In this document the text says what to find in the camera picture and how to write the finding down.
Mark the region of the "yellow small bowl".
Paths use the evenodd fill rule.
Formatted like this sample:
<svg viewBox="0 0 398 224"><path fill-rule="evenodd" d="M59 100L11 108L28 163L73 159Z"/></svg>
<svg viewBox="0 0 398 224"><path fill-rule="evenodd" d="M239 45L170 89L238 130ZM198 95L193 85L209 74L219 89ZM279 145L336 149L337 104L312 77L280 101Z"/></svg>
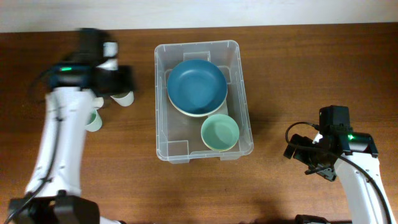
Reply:
<svg viewBox="0 0 398 224"><path fill-rule="evenodd" d="M213 148L213 147L209 147L209 149L211 149L212 151L216 151L216 152L225 152L230 150L232 147L229 148L225 148L225 149L217 149L217 148Z"/></svg>

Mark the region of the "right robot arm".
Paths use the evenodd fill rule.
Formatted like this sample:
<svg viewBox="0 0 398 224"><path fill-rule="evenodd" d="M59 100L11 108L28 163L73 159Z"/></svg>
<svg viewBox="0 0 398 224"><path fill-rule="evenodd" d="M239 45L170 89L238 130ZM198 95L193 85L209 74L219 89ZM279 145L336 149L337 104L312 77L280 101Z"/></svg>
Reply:
<svg viewBox="0 0 398 224"><path fill-rule="evenodd" d="M352 223L395 223L381 180L379 152L373 137L358 133L350 125L346 106L319 110L314 139L285 135L284 156L294 158L330 182L340 180L345 191Z"/></svg>

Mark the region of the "cream large bowl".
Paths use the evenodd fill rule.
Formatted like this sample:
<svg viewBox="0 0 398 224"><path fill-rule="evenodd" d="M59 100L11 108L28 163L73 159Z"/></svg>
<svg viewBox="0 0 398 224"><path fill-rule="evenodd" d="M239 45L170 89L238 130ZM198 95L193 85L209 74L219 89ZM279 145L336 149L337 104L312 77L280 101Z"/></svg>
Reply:
<svg viewBox="0 0 398 224"><path fill-rule="evenodd" d="M169 98L169 101L171 102L171 104L173 105L173 107L178 110L179 112L181 112L184 115L190 116L190 117L194 117L194 118L201 118L201 117L205 117L205 116L212 116L212 115L216 115L216 114L224 114L224 115L229 115L228 113L228 106L227 106L227 102L226 99L224 99L223 103L215 110L210 111L208 113L203 113L203 114L193 114L193 113L188 113L182 109L180 109L179 107L177 107L172 100Z"/></svg>

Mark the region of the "dark blue large bowl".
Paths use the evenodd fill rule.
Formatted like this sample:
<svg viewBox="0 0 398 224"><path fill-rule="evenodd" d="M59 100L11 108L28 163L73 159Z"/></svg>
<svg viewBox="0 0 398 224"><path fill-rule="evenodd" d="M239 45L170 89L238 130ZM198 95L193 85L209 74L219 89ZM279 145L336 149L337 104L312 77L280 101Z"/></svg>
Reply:
<svg viewBox="0 0 398 224"><path fill-rule="evenodd" d="M213 63L200 59L186 60L170 72L167 94L180 109L203 114L223 103L228 95L228 82Z"/></svg>

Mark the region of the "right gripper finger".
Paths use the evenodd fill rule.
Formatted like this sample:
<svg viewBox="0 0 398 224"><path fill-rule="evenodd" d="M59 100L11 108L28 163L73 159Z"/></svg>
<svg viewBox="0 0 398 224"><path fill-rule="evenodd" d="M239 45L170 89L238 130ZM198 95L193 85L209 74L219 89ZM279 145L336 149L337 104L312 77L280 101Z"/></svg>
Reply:
<svg viewBox="0 0 398 224"><path fill-rule="evenodd" d="M310 175L315 173L325 175L325 172L329 170L330 170L329 167L317 167L314 169L309 168L308 170L305 171L305 175Z"/></svg>
<svg viewBox="0 0 398 224"><path fill-rule="evenodd" d="M286 149L285 149L285 151L283 153L283 156L288 158L288 159L291 159L294 156L294 154L295 154L295 145L294 144L293 145L289 144L286 147Z"/></svg>

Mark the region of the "mint green small bowl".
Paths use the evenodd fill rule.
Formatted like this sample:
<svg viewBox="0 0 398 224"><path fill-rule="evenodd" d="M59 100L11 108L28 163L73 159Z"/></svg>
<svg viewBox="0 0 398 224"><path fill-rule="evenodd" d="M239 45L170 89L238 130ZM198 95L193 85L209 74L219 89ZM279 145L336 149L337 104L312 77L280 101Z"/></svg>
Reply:
<svg viewBox="0 0 398 224"><path fill-rule="evenodd" d="M224 114L209 116L201 126L201 139L209 148L225 149L234 147L238 142L240 131L235 120Z"/></svg>

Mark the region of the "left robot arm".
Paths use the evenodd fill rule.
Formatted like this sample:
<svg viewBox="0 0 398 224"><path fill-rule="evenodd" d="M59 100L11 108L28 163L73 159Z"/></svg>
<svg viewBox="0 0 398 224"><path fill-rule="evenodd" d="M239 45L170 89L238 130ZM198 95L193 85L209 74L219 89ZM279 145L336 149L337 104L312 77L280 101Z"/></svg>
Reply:
<svg viewBox="0 0 398 224"><path fill-rule="evenodd" d="M118 64L109 33L82 28L75 52L42 73L45 123L39 154L25 194L9 202L7 223L107 223L97 203L81 196L80 167L88 132L101 128L106 97L134 101L132 70Z"/></svg>

